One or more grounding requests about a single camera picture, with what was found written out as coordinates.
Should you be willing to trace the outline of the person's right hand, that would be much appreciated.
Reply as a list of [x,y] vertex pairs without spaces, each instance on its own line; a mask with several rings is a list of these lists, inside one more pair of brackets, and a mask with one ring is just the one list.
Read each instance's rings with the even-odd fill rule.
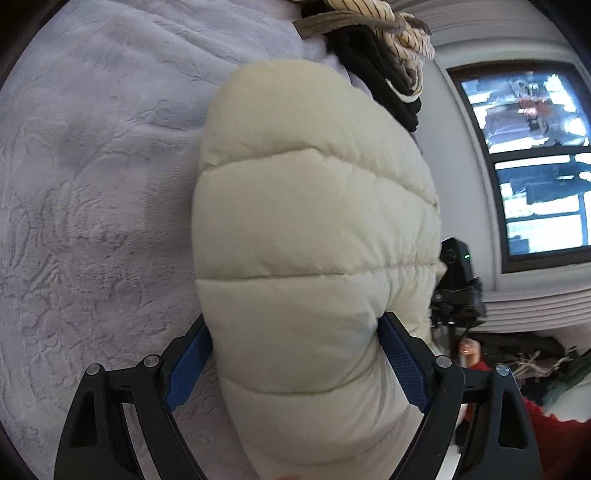
[[476,340],[464,338],[459,344],[460,363],[465,368],[473,368],[481,361],[481,345]]

